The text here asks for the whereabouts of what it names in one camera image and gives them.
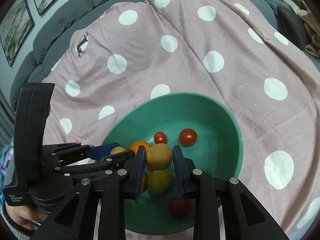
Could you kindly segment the person left hand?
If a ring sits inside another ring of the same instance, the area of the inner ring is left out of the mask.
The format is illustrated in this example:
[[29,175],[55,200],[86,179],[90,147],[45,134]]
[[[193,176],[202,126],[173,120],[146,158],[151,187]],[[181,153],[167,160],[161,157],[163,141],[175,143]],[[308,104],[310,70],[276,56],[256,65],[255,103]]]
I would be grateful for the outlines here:
[[9,206],[5,203],[5,208],[10,219],[27,230],[34,230],[34,227],[30,224],[31,221],[42,223],[48,217],[41,210],[31,206]]

